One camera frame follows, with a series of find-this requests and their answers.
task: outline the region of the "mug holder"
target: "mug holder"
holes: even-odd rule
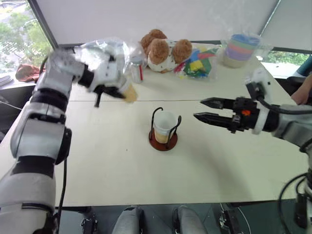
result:
[[[155,132],[154,132],[154,128],[153,128],[154,115],[155,115],[155,112],[158,111],[158,110],[162,110],[163,111],[164,109],[162,107],[158,107],[156,110],[154,110],[153,116],[152,116],[151,131],[148,134],[148,138],[149,138],[149,142],[150,142],[151,146],[153,146],[155,149],[157,149],[159,151],[168,151],[168,150],[171,150],[172,148],[174,148],[175,145],[176,145],[176,142],[177,142],[176,130],[177,130],[178,126],[180,125],[181,121],[182,121],[182,117],[179,116],[178,119],[177,119],[176,126],[174,126],[172,129],[170,129],[167,143],[159,143],[156,140]]]

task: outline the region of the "stuffed toy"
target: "stuffed toy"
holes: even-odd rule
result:
[[[155,72],[173,70],[192,53],[192,44],[182,39],[177,42],[167,39],[162,31],[153,29],[146,34],[141,45],[147,57],[148,66]]]

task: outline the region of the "white table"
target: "white table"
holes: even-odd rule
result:
[[[145,81],[135,85],[137,102],[106,97],[98,109],[93,95],[74,86],[67,108],[73,137],[64,206],[277,199],[287,180],[307,170],[306,156],[296,146],[269,133],[230,134],[193,117],[203,111],[231,116],[199,100],[248,97],[245,74],[257,66],[256,59],[242,69],[218,65],[218,79],[209,82],[146,70]],[[272,89],[274,103],[294,103],[273,78]],[[148,142],[152,112],[159,106],[182,115],[178,143],[168,152]],[[14,163],[9,141],[15,125],[0,145],[0,177]],[[62,170],[56,167],[57,202]],[[285,197],[294,197],[293,189]]]

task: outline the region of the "white mug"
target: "white mug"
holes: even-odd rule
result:
[[[177,125],[177,117],[170,111],[158,111],[154,115],[154,133],[159,143],[167,143],[173,132],[169,136],[170,130]]]

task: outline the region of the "white wall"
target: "white wall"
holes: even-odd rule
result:
[[[171,39],[220,40],[258,33],[276,0],[38,0],[58,44],[117,36],[140,40],[159,28]]]
[[[273,46],[312,50],[312,0],[282,0],[262,37]]]

